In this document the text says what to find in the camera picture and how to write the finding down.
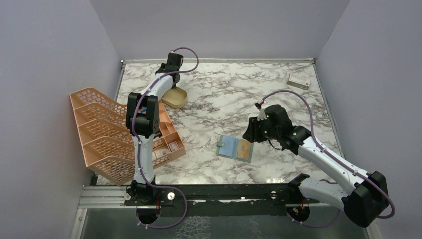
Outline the green card holder wallet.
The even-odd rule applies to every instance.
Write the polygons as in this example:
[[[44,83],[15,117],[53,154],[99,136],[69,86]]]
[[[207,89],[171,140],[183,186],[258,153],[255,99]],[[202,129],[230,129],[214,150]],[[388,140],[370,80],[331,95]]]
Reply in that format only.
[[[217,150],[216,150],[216,155],[220,156],[220,157],[225,157],[225,158],[230,158],[233,160],[237,160],[237,161],[241,161],[241,162],[247,162],[250,163],[252,161],[252,153],[253,153],[253,148],[254,148],[254,143],[252,144],[251,150],[250,150],[250,160],[249,161],[242,161],[239,160],[235,157],[235,152],[236,152],[236,147],[237,147],[237,143],[240,139],[239,138],[235,138],[235,137],[231,137],[231,136],[227,136],[227,135],[222,135],[219,139],[219,141],[216,144]]]

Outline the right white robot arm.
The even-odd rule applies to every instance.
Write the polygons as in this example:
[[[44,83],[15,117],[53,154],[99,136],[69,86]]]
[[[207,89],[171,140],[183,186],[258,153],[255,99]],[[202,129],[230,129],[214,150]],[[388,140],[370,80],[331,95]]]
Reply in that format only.
[[[315,199],[334,206],[360,227],[369,226],[393,203],[388,195],[386,178],[378,171],[369,173],[352,165],[324,146],[312,132],[302,126],[292,125],[286,110],[280,105],[262,108],[255,103],[259,114],[250,117],[243,139],[250,143],[275,140],[280,150],[313,163],[334,183],[323,183],[307,174],[300,174],[289,182],[288,198],[295,203],[302,199]]]

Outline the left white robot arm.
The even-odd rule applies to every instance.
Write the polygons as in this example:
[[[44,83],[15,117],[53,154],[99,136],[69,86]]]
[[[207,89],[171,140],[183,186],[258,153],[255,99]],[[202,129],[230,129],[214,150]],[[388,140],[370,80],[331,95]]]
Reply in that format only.
[[[156,200],[157,189],[152,154],[153,140],[159,131],[159,101],[180,80],[179,70],[183,56],[170,52],[167,61],[155,72],[153,81],[140,93],[128,95],[126,127],[135,146],[135,174],[129,194],[138,203],[151,204]]]

